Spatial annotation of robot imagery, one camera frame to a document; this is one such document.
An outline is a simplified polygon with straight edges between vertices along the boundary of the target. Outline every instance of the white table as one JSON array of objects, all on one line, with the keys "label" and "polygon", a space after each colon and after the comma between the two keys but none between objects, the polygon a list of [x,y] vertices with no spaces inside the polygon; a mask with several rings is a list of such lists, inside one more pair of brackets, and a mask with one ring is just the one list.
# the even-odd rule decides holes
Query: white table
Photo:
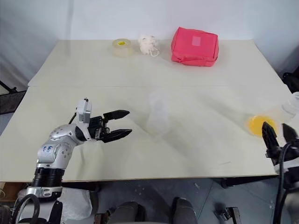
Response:
[{"label": "white table", "polygon": [[[84,97],[93,103],[92,116],[131,111],[108,124],[111,130],[133,132],[115,142],[78,146],[64,181],[275,174],[263,140],[250,135],[244,123],[248,116],[285,102],[291,93],[251,41],[221,42],[219,60],[212,68],[172,63],[163,54],[160,58],[106,54],[103,63],[94,58],[96,52],[99,58],[101,54],[92,46],[103,48],[104,43],[109,42],[72,41],[68,58],[58,53],[63,51],[57,46],[64,42],[58,43],[0,136],[0,181],[30,181],[38,148],[55,127],[69,121]],[[69,64],[63,66],[63,60]],[[170,127],[163,136],[146,128],[152,94],[162,96],[167,108]],[[290,123],[295,129],[298,119]],[[284,144],[281,132],[278,140]]]}]

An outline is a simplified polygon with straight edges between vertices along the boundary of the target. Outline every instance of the tape roll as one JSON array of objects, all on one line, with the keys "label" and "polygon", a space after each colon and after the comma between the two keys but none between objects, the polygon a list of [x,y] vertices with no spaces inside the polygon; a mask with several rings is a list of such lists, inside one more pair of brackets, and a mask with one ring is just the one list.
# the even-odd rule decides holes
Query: tape roll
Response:
[{"label": "tape roll", "polygon": [[134,53],[131,41],[128,39],[117,39],[113,41],[113,54],[118,57],[128,57]]}]

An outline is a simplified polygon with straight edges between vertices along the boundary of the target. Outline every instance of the white wall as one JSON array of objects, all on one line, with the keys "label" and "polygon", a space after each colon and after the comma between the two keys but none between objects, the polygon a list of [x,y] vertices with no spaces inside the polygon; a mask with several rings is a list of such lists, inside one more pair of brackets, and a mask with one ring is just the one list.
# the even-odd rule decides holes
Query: white wall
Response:
[{"label": "white wall", "polygon": [[0,79],[24,87],[58,39],[172,38],[178,26],[254,39],[278,73],[299,65],[298,0],[0,0]]}]

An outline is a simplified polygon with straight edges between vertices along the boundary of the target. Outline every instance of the red bag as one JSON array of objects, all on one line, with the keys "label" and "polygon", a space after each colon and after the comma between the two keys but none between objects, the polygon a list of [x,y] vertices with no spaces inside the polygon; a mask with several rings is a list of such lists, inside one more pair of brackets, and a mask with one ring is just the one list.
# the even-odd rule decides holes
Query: red bag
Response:
[{"label": "red bag", "polygon": [[171,50],[174,62],[211,67],[218,57],[218,36],[179,27],[172,39]]}]

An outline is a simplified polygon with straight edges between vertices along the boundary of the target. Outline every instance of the gray floor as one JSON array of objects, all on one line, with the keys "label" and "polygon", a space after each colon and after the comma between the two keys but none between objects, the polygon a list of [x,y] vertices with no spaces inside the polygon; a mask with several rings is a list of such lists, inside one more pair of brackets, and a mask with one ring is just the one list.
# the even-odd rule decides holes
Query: gray floor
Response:
[{"label": "gray floor", "polygon": [[[12,117],[0,115],[0,135]],[[98,193],[98,213],[123,202],[136,201],[145,207],[147,221],[169,222],[173,198],[188,199],[194,206],[199,224],[221,224],[214,215],[215,206],[238,207],[242,224],[270,224],[273,219],[277,180],[266,180],[223,189],[212,179],[164,179],[102,182]],[[65,224],[92,224],[94,215]],[[283,224],[290,224],[284,212]]]}]

